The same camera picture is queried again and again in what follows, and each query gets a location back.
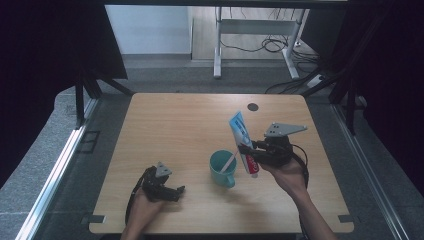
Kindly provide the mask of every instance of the hand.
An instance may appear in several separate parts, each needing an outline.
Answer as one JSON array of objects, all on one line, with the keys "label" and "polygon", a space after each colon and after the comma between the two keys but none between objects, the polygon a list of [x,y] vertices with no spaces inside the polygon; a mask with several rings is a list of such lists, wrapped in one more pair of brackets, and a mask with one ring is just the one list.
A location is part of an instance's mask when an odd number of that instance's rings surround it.
[{"label": "hand", "polygon": [[294,159],[291,159],[288,164],[279,168],[271,167],[263,163],[260,165],[262,169],[272,174],[277,184],[292,198],[304,195],[305,193],[307,194],[302,167]]},{"label": "hand", "polygon": [[134,196],[127,226],[121,240],[138,239],[144,228],[156,217],[165,201],[150,202],[144,191],[139,188]]}]

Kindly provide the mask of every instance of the person's right hand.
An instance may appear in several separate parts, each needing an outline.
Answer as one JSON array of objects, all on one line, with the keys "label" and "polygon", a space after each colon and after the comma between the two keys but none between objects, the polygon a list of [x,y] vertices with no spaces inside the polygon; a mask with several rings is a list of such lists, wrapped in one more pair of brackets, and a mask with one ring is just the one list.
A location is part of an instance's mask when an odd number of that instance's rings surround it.
[{"label": "person's right hand", "polygon": [[296,160],[279,168],[260,164],[262,169],[270,172],[274,176],[277,184],[286,191],[292,198],[306,192],[305,179],[302,174],[302,167]]}]

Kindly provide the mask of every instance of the wooden tabletop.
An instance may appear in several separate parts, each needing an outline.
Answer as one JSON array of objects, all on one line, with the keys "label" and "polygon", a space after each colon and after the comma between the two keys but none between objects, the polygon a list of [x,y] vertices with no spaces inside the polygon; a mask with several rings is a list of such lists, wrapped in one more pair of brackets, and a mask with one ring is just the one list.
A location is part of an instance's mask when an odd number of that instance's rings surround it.
[{"label": "wooden tabletop", "polygon": [[[247,105],[255,103],[257,111]],[[306,125],[290,135],[309,158],[309,192],[335,232],[351,232],[349,215],[311,114],[301,96],[251,94],[139,93],[132,98],[93,215],[93,233],[120,233],[132,188],[148,167],[163,162],[173,173],[166,186],[186,186],[178,202],[168,203],[147,233],[295,233],[299,216],[292,199],[261,170],[251,178],[237,158],[236,185],[215,185],[209,157],[236,150],[229,119],[241,111],[252,140],[263,140],[272,122]]]}]

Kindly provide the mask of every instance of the wall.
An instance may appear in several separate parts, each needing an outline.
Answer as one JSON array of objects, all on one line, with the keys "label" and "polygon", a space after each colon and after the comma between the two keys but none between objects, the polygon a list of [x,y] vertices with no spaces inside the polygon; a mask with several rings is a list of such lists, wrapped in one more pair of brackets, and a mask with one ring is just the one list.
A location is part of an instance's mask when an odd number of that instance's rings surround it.
[{"label": "wall", "polygon": [[107,5],[121,54],[190,54],[191,7]]}]

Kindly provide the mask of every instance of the cup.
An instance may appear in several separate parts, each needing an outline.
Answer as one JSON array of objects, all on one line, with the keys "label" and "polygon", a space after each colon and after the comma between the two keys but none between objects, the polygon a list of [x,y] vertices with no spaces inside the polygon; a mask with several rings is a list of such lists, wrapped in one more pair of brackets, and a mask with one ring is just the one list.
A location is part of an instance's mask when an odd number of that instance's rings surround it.
[{"label": "cup", "polygon": [[237,159],[235,157],[228,168],[224,172],[220,172],[232,155],[233,153],[230,151],[219,150],[212,154],[209,162],[213,181],[226,188],[232,188],[236,184],[234,181],[234,172],[236,171]]}]

